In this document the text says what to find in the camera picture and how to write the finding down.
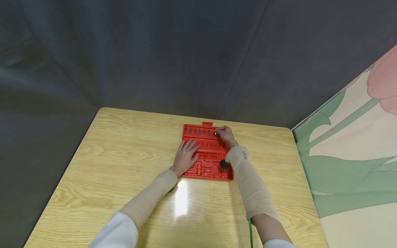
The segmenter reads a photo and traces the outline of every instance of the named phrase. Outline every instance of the left hand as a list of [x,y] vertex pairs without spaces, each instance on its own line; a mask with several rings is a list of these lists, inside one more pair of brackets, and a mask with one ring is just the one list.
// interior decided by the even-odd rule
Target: left hand
[[195,146],[196,140],[189,139],[186,144],[183,140],[176,152],[174,164],[170,170],[175,172],[177,177],[185,173],[192,165],[199,159],[197,153],[194,157],[193,154],[200,148],[200,145]]

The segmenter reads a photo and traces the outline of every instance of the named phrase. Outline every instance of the red tool case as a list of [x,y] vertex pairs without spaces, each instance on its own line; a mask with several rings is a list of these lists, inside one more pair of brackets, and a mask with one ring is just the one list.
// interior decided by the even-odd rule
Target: red tool case
[[216,127],[212,122],[203,122],[202,125],[183,125],[182,140],[196,139],[201,147],[197,150],[197,162],[182,176],[231,181],[234,179],[233,169],[229,165],[221,168],[220,161],[225,159],[229,148],[226,143],[215,135]]

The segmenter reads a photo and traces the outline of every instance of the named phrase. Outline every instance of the white sleeve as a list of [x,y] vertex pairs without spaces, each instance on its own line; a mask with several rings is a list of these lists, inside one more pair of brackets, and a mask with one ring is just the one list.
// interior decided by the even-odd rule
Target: white sleeve
[[138,229],[135,223],[127,215],[116,212],[88,247],[130,248],[135,247],[137,242]]
[[263,248],[297,248],[294,244],[282,240],[282,239],[271,239],[268,240],[264,245]]

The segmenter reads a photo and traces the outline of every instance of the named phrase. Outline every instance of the wooden table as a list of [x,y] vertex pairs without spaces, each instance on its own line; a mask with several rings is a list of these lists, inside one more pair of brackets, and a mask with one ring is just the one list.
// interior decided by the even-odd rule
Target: wooden table
[[[169,168],[183,124],[228,125],[250,152],[298,247],[325,247],[292,133],[287,128],[102,108],[26,247],[86,247],[133,196]],[[261,247],[254,229],[255,247]],[[139,230],[138,247],[249,247],[236,180],[180,178]]]

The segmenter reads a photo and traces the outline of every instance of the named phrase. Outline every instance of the person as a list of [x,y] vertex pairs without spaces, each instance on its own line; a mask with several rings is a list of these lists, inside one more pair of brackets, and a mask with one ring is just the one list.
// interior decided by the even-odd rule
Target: person
[[[230,151],[225,160],[232,165],[247,214],[255,225],[264,248],[295,248],[288,237],[276,211],[266,184],[250,162],[247,149],[240,146],[227,127],[218,127],[215,132],[225,141]],[[158,203],[199,158],[195,152],[200,148],[196,140],[182,141],[175,155],[174,164],[161,172],[154,181],[116,212],[89,247],[135,247],[138,229],[149,217]]]

